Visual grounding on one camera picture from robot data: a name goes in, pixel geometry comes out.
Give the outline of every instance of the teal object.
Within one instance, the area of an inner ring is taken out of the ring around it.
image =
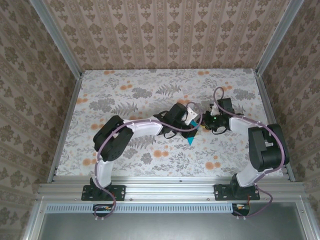
[[[190,122],[190,124],[191,124],[192,126],[194,126],[194,127],[198,125],[198,123],[196,123],[196,122],[193,121],[193,120]],[[192,142],[194,141],[194,139],[195,139],[195,137],[188,137],[188,138],[187,138],[188,143],[189,143],[190,146],[191,146]]]

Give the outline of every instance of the gray leaf print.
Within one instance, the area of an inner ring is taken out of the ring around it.
[[[146,89],[143,89],[140,87],[135,87],[134,89],[132,89],[132,92],[134,93],[132,97],[134,97],[135,99],[138,99],[138,98],[146,99],[152,96],[151,91],[147,91]]]
[[[14,174],[10,176],[10,183],[11,187],[15,188],[16,186],[20,186],[20,183],[22,182],[23,175],[18,170]]]
[[[242,90],[240,88],[233,90],[233,93],[236,94],[235,98],[240,101],[244,99],[251,100],[256,98],[256,96],[252,92],[248,92],[247,90]]]
[[[186,169],[190,164],[190,159],[181,151],[169,158],[171,164],[176,164],[175,171],[179,172]]]
[[[181,150],[192,150],[195,149],[194,146],[190,146],[189,144],[178,144],[174,145],[176,149],[181,149]]]
[[[19,217],[16,212],[13,213],[13,215],[10,217],[10,225],[13,225],[17,220],[19,220]]]
[[[0,210],[0,226],[6,225],[7,220],[9,219],[10,211],[4,207]]]
[[[135,150],[134,148],[130,148],[128,150],[125,150],[122,156],[124,156],[127,159],[131,159],[136,153],[138,153],[137,150]]]
[[[144,153],[140,160],[143,162],[143,164],[150,164],[152,162],[151,154],[149,152]]]
[[[14,137],[14,131],[11,130],[11,126],[0,127],[0,138],[2,142],[8,141],[11,142],[11,139]]]
[[[244,109],[244,106],[240,106],[240,104],[238,103],[238,106],[236,105],[233,105],[233,108],[234,108],[234,111],[237,113],[237,114],[244,114],[246,112],[246,110]]]
[[[154,144],[156,142],[155,136],[147,135],[147,136],[140,136],[131,140],[128,146],[133,148],[144,148],[146,149],[150,144]]]
[[[175,167],[171,164],[163,164],[162,163],[159,166],[156,165],[156,166],[152,167],[152,170],[168,172],[174,168]]]
[[[22,145],[24,154],[31,154],[35,146],[30,139],[25,141]]]
[[[2,171],[0,171],[0,180],[3,180],[5,178],[9,177],[7,169],[4,167]]]
[[[318,210],[319,201],[311,194],[309,194],[308,200],[310,202],[312,209],[316,212]]]
[[[25,226],[28,223],[28,220],[30,218],[30,211],[26,211],[25,214],[22,215],[22,217],[20,218],[20,224],[21,224],[21,228],[25,228]]]
[[[14,144],[13,145],[18,145],[18,144],[22,144],[20,135],[18,134],[16,137],[13,138],[14,139]]]
[[[25,102],[25,98],[23,96],[18,96],[14,98],[14,106],[18,111],[24,111],[26,109],[27,103]]]
[[[40,179],[39,179],[39,178],[37,178],[37,179],[31,184],[31,189],[32,189],[32,192],[33,192],[34,194],[38,191],[39,184],[40,184]]]
[[[115,104],[115,100],[112,98],[105,98],[105,99],[99,99],[98,101],[90,102],[89,108],[93,109],[94,111],[101,110],[104,113],[111,111],[111,106]]]
[[[165,84],[165,85],[161,86],[155,93],[173,96],[174,93],[178,93],[179,91],[181,91],[180,86],[177,86],[177,84],[173,85],[173,84],[169,83],[169,85]]]
[[[235,167],[222,167],[221,170],[224,173],[230,173],[231,175],[236,174],[239,172],[239,169],[235,168]]]
[[[26,188],[30,185],[30,180],[28,177],[25,178],[25,180],[23,180],[23,188]]]
[[[41,154],[41,160],[43,164],[47,164],[50,161],[50,155],[48,151],[45,151],[44,153]]]
[[[246,73],[246,74],[251,74],[252,70],[250,68],[249,69],[243,69],[243,72]]]
[[[129,115],[136,110],[138,110],[137,104],[135,105],[133,102],[132,104],[130,104],[129,102],[126,102],[126,104],[121,102],[120,104],[118,104],[118,106],[115,106],[111,113],[118,115]]]

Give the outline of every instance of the floral wallpaper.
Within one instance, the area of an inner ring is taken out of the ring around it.
[[[319,1],[304,1],[262,77],[295,177],[320,219]]]
[[[202,111],[209,110],[217,86],[225,89],[237,113],[267,123],[252,69],[85,71],[56,175],[93,174],[97,157],[93,138],[112,116],[146,119],[177,102],[186,105],[190,101]],[[132,139],[114,162],[112,175],[232,176],[249,163],[248,147],[248,139],[238,133],[213,135],[202,128],[191,145],[179,134],[171,139],[141,136]],[[282,176],[282,172],[273,175]]]
[[[0,239],[22,237],[75,79],[28,0],[0,1]]]
[[[255,69],[290,0],[44,0],[82,70]]]

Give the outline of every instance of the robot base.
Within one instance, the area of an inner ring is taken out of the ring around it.
[[[213,188],[216,201],[260,200],[259,191],[255,186],[239,186],[236,174],[233,175],[230,184],[217,184]]]
[[[125,185],[109,185],[105,188],[108,190],[117,201],[124,201],[126,196],[126,186]],[[82,201],[112,201],[111,196],[106,192],[99,189],[92,178],[90,178],[90,185],[83,186]]]

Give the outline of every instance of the robotic arm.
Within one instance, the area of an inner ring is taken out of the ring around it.
[[[218,104],[230,113],[235,112],[230,98],[220,99],[218,100]],[[214,186],[216,201],[247,200],[249,195],[252,197],[252,200],[260,199],[259,194],[256,194],[256,198],[254,196],[256,192],[254,183],[261,179],[266,171],[275,169],[281,164],[282,155],[276,140],[266,129],[252,124],[245,119],[231,116],[220,109],[216,111],[213,104],[211,104],[210,107],[212,111],[206,111],[202,115],[200,124],[204,128],[211,130],[213,134],[221,134],[227,130],[233,131],[242,134],[249,142],[250,163],[232,177],[230,184],[218,184]],[[108,189],[111,186],[113,161],[121,156],[131,139],[145,135],[163,135],[167,138],[167,134],[171,132],[172,129],[161,123],[180,130],[188,130],[193,128],[190,123],[197,116],[190,107],[176,103],[169,111],[163,111],[148,118],[149,121],[146,119],[138,120],[135,121],[134,124],[123,127],[118,133],[114,134],[102,148],[100,154],[102,160],[97,164],[96,177],[90,180],[91,188],[98,188],[97,181],[103,188]],[[95,150],[98,152],[107,137],[109,137],[116,128],[128,122],[132,121],[123,120],[118,115],[113,116],[94,136]],[[216,133],[221,127],[224,127],[225,130],[221,133]],[[281,127],[278,124],[270,124],[268,127],[280,139],[285,153],[284,164],[287,164],[289,162],[289,154]],[[173,130],[172,132],[174,135],[170,136],[170,138],[174,137],[178,131]],[[180,132],[186,139],[194,137],[196,133],[196,129],[188,132]]]
[[[181,103],[176,103],[169,111],[163,111],[148,119],[135,121],[134,124],[130,124],[122,128],[118,133],[112,136],[112,138],[102,149],[102,160],[98,163],[97,178],[93,178],[93,182],[96,186],[98,186],[98,180],[103,188],[106,188],[111,184],[113,161],[121,156],[131,139],[146,135],[163,135],[165,138],[167,138],[167,134],[169,134],[172,129],[168,126],[163,126],[161,123],[173,126],[177,129],[188,130],[193,128],[190,125],[190,122],[197,116],[198,114],[192,111],[190,107],[185,107]],[[94,149],[98,152],[106,138],[112,133],[113,130],[129,122],[131,123],[132,121],[123,120],[118,115],[113,116],[94,136]],[[194,137],[196,133],[197,130],[195,129],[192,131],[181,132],[181,135],[187,139]],[[173,135],[168,138],[172,138],[176,134],[177,131],[173,131]]]

